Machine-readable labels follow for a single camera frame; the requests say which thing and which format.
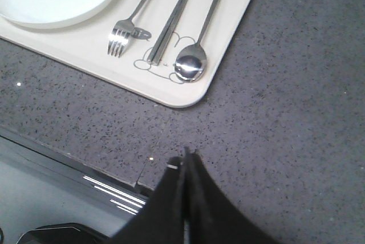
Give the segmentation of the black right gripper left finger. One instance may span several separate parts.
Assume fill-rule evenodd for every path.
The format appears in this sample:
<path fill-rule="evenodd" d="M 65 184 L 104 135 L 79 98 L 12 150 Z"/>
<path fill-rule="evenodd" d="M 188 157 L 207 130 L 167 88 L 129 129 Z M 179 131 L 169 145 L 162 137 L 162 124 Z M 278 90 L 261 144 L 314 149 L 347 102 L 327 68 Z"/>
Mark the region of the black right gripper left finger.
<path fill-rule="evenodd" d="M 181 157 L 169 159 L 159 184 L 145 206 L 109 239 L 110 243 L 184 242 L 184 184 L 179 182 L 183 175 L 182 161 Z"/>

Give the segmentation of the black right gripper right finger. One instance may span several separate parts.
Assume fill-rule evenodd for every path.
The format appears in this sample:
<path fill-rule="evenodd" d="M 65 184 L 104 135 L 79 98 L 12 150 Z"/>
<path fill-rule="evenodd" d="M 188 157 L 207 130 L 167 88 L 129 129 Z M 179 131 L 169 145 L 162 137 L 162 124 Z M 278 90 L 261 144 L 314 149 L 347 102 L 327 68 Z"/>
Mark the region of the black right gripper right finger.
<path fill-rule="evenodd" d="M 187 147 L 184 172 L 191 243 L 278 243 L 229 201 L 201 157 Z"/>

